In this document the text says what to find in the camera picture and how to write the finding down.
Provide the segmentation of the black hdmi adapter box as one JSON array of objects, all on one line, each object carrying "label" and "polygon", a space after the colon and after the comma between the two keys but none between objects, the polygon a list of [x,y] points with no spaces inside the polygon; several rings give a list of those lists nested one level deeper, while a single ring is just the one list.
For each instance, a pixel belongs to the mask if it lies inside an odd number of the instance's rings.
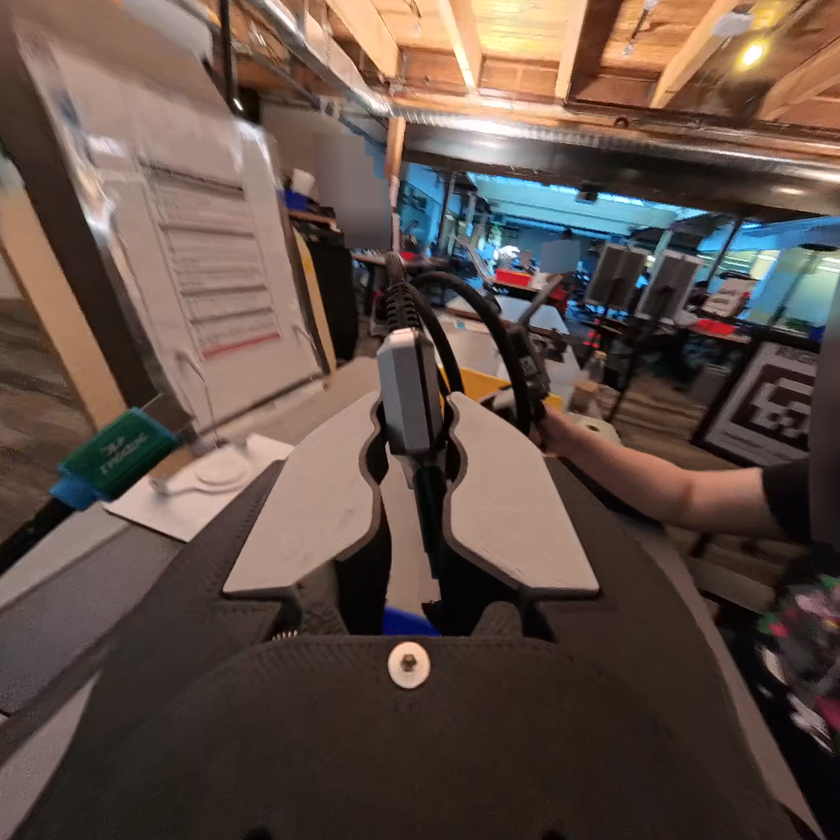
[{"label": "black hdmi adapter box", "polygon": [[527,327],[515,322],[507,329],[507,335],[526,382],[531,421],[536,426],[545,417],[545,401],[550,396],[550,376],[541,351],[531,339]]}]

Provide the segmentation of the person's right forearm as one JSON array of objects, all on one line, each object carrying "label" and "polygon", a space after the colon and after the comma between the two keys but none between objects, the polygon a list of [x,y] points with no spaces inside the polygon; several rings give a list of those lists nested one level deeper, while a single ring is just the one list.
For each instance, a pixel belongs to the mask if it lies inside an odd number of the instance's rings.
[{"label": "person's right forearm", "polygon": [[682,469],[573,423],[579,442],[567,459],[646,517],[698,533],[760,539],[784,536],[763,492],[760,469]]}]

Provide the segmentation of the framed black white marker print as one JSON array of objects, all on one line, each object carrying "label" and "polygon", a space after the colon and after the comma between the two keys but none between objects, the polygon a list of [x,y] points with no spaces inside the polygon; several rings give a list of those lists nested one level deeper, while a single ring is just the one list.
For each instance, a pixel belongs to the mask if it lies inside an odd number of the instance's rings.
[{"label": "framed black white marker print", "polygon": [[691,444],[740,467],[805,457],[819,350],[815,342],[779,333],[753,340]]}]

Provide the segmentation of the blue plastic bin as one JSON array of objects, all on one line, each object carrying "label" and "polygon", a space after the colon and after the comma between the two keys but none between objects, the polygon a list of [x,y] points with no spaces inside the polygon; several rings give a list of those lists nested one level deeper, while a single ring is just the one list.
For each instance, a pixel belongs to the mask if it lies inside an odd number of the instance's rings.
[{"label": "blue plastic bin", "polygon": [[441,633],[423,614],[386,605],[382,618],[382,635],[398,637],[440,637]]}]

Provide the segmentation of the grey hdmi switch adapter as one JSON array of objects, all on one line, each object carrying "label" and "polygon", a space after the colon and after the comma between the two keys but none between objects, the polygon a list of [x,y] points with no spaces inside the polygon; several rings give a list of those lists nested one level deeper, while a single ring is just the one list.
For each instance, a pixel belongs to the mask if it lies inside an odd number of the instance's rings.
[{"label": "grey hdmi switch adapter", "polygon": [[419,328],[391,332],[376,354],[392,454],[424,459],[438,450],[444,413],[434,346]]}]

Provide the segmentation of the grey panel stand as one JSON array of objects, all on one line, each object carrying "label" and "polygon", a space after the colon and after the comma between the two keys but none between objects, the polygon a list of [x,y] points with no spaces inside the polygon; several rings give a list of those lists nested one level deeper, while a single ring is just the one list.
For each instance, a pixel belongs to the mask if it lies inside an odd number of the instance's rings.
[{"label": "grey panel stand", "polygon": [[634,296],[651,252],[644,248],[606,244],[584,294],[584,305],[624,312]]},{"label": "grey panel stand", "polygon": [[701,258],[697,255],[664,250],[634,311],[635,318],[674,323],[695,286],[700,266]]}]

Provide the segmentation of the person's right hand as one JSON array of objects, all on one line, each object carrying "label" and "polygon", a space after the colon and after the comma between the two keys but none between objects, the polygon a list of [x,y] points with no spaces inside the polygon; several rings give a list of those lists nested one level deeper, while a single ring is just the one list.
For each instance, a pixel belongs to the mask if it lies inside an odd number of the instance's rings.
[{"label": "person's right hand", "polygon": [[568,458],[579,442],[576,425],[561,412],[540,403],[532,422],[531,440],[546,455]]}]

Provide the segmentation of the printed instruction sheet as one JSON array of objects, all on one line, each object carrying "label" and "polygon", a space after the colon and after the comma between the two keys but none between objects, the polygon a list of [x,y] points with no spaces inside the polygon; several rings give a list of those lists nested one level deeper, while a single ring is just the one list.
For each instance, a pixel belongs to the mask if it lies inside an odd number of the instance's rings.
[{"label": "printed instruction sheet", "polygon": [[149,376],[208,435],[324,373],[271,141],[189,51],[94,18],[21,10],[17,47]]}]

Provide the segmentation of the wooden support post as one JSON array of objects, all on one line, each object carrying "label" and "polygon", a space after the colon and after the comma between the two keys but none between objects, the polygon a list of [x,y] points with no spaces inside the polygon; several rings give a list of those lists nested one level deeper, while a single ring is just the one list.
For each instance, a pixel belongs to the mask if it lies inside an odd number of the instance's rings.
[{"label": "wooden support post", "polygon": [[391,118],[389,120],[385,144],[384,174],[392,207],[396,207],[400,189],[405,131],[406,121],[404,118]]}]

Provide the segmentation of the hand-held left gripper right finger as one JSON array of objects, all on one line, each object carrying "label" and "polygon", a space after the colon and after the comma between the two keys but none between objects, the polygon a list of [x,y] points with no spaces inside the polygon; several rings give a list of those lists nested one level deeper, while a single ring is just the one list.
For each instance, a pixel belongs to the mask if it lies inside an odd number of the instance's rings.
[{"label": "hand-held left gripper right finger", "polygon": [[544,602],[601,596],[585,547],[540,449],[492,411],[448,398],[439,628],[471,635],[489,605],[514,607],[526,627]]}]

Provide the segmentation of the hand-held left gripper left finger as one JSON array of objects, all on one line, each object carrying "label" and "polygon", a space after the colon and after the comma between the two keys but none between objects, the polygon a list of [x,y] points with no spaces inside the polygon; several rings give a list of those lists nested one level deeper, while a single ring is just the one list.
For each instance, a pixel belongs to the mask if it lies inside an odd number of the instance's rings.
[{"label": "hand-held left gripper left finger", "polygon": [[354,635],[382,633],[392,534],[382,399],[371,392],[294,447],[234,562],[224,595],[332,606]]}]

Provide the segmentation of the yellow plastic bin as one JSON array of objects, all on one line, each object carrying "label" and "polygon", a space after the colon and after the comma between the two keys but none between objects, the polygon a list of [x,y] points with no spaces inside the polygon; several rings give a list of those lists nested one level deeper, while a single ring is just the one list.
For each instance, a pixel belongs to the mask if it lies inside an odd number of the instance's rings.
[{"label": "yellow plastic bin", "polygon": [[[460,365],[458,369],[465,394],[476,403],[480,403],[495,392],[504,391],[508,387],[512,389],[504,364],[501,366],[502,375],[482,373],[465,365]],[[527,386],[528,403],[534,416],[538,413],[539,403],[551,406],[559,412],[564,409],[563,398],[547,390],[539,376],[526,374],[524,381]]]}]

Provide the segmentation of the glass jar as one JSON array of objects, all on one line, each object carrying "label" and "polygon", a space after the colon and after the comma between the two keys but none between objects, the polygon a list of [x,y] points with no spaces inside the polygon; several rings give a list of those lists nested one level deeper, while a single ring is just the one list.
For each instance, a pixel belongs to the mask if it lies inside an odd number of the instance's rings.
[{"label": "glass jar", "polygon": [[587,416],[592,413],[592,406],[596,405],[596,397],[602,389],[605,370],[606,353],[594,351],[574,382],[566,403],[567,413]]}]

